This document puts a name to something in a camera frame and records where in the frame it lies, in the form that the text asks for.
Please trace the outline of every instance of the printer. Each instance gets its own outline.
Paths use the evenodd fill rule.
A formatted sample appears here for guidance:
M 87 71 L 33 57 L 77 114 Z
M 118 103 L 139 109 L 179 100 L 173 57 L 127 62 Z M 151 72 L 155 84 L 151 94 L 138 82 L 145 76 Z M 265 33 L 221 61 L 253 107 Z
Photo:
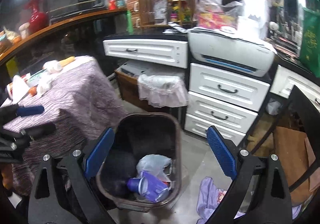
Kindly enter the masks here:
M 188 32 L 188 42 L 196 60 L 257 77 L 267 73 L 276 54 L 270 43 L 221 30 L 193 28 Z

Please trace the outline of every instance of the green bottle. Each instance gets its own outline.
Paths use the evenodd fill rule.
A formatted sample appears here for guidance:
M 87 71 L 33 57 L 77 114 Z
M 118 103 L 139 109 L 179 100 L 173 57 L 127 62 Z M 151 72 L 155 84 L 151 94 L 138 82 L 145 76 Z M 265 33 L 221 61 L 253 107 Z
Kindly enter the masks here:
M 128 32 L 129 34 L 133 33 L 133 26 L 132 26 L 132 19 L 131 19 L 131 12 L 127 10 L 127 21 L 128 21 Z

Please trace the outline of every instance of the trash can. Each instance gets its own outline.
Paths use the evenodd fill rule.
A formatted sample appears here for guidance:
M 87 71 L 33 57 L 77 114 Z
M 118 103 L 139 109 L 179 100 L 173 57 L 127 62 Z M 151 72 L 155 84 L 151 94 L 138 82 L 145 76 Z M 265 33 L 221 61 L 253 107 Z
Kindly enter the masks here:
M 115 130 L 115 141 L 96 176 L 100 192 L 114 201 L 118 208 L 140 212 L 173 202 L 181 189 L 180 140 L 180 125 L 169 114 L 128 114 Z M 150 154 L 172 159 L 170 193 L 157 203 L 137 199 L 126 185 L 129 178 L 137 177 L 136 165 L 139 160 Z

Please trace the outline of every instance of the green bag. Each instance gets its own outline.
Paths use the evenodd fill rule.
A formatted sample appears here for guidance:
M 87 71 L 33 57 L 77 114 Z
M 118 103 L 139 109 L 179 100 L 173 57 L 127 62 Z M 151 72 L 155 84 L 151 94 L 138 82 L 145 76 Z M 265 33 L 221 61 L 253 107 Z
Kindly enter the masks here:
M 299 60 L 320 78 L 320 12 L 304 10 L 303 36 Z

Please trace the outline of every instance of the red vase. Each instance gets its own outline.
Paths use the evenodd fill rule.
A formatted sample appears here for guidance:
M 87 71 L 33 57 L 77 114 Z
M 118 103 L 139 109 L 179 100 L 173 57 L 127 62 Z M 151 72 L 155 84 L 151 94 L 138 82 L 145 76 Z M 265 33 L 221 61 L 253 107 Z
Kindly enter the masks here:
M 39 11 L 39 0 L 30 0 L 28 8 L 32 8 L 32 15 L 29 20 L 29 34 L 33 34 L 48 26 L 48 17 L 45 13 Z

